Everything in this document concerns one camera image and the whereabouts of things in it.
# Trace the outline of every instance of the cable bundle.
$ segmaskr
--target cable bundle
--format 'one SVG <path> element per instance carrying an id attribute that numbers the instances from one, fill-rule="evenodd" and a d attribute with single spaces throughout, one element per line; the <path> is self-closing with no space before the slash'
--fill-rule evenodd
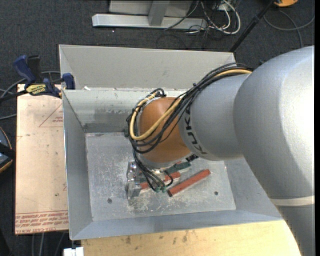
<path id="1" fill-rule="evenodd" d="M 139 114 L 139 112 L 143 111 L 143 107 L 147 104 L 148 101 L 154 98 L 166 97 L 166 95 L 163 89 L 157 88 L 137 103 L 137 105 L 133 108 L 132 113 L 126 119 L 128 124 L 128 137 L 133 147 L 134 160 L 144 174 L 149 186 L 154 191 L 164 191 L 169 185 L 172 184 L 173 179 L 171 179 L 171 183 L 169 185 L 165 185 L 154 171 L 148 169 L 145 165 L 143 165 L 143 163 L 138 159 L 137 153 L 148 153 L 152 151 L 159 143 L 165 141 L 178 124 L 185 109 L 191 106 L 197 95 L 201 93 L 204 88 L 211 85 L 213 82 L 225 77 L 240 74 L 250 74 L 251 72 L 252 71 L 249 68 L 239 63 L 229 63 L 210 71 L 198 83 L 194 83 L 192 88 L 176 97 L 168 107 L 168 109 L 165 111 L 165 113 L 144 134 L 138 134 L 137 115 Z M 175 122 L 173 128 L 171 129 L 169 134 L 165 138 L 163 138 L 164 132 L 175 121 L 176 117 L 178 117 L 178 119 Z M 157 132 L 157 134 L 155 134 L 156 129 L 159 127 L 160 123 L 163 123 L 164 120 L 165 122 L 163 127 L 160 131 Z"/>

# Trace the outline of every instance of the red object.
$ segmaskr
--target red object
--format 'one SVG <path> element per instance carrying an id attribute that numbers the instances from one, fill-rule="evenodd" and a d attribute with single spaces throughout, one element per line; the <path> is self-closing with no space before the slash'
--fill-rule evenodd
<path id="1" fill-rule="evenodd" d="M 196 182 L 204 179 L 205 177 L 210 175 L 209 169 L 202 170 L 198 172 L 197 174 L 191 176 L 189 179 L 179 183 L 178 185 L 170 188 L 167 192 L 170 197 L 173 195 L 181 192 L 182 190 L 186 189 L 187 187 L 190 187 L 191 185 L 195 184 Z"/>
<path id="2" fill-rule="evenodd" d="M 180 172 L 178 172 L 178 171 L 171 173 L 171 176 L 174 180 L 181 177 Z M 168 175 L 166 175 L 164 177 L 164 183 L 169 182 L 169 181 L 171 181 L 171 179 Z M 147 182 L 141 183 L 140 186 L 141 186 L 141 190 L 149 189 L 149 185 Z"/>

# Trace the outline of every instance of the red stick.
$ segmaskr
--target red stick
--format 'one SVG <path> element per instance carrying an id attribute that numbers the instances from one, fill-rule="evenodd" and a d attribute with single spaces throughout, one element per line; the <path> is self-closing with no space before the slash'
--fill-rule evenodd
<path id="1" fill-rule="evenodd" d="M 189 179 L 177 184 L 176 186 L 170 188 L 167 192 L 169 194 L 170 197 L 172 197 L 173 195 L 179 193 L 180 191 L 186 189 L 187 187 L 190 187 L 191 185 L 193 185 L 194 183 L 204 179 L 205 177 L 210 175 L 210 171 L 209 169 L 205 169 L 202 170 L 200 172 L 198 172 L 197 174 L 191 176 Z"/>

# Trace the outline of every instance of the cardboard sheet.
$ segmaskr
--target cardboard sheet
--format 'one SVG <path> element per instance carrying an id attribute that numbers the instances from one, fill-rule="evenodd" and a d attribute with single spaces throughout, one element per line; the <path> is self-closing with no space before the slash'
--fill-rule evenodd
<path id="1" fill-rule="evenodd" d="M 67 230 L 62 100 L 18 97 L 16 134 L 15 234 Z"/>

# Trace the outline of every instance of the gray metal box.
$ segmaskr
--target gray metal box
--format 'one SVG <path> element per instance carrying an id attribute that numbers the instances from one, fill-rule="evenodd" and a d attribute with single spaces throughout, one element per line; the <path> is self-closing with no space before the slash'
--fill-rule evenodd
<path id="1" fill-rule="evenodd" d="M 113 53 L 117 58 L 107 61 Z M 155 85 L 166 87 L 169 96 L 177 96 L 200 80 L 208 67 L 214 69 L 233 60 L 232 54 L 219 52 L 60 46 L 61 72 L 72 72 L 78 88 L 65 90 L 62 97 L 72 240 L 279 218 L 243 159 L 194 161 L 190 170 L 181 174 L 182 179 L 206 168 L 211 175 L 176 197 L 153 191 L 131 202 L 126 197 L 126 169 L 133 157 L 123 130 L 137 100 Z M 151 74 L 137 70 L 134 63 Z M 115 71 L 119 65 L 125 72 Z"/>

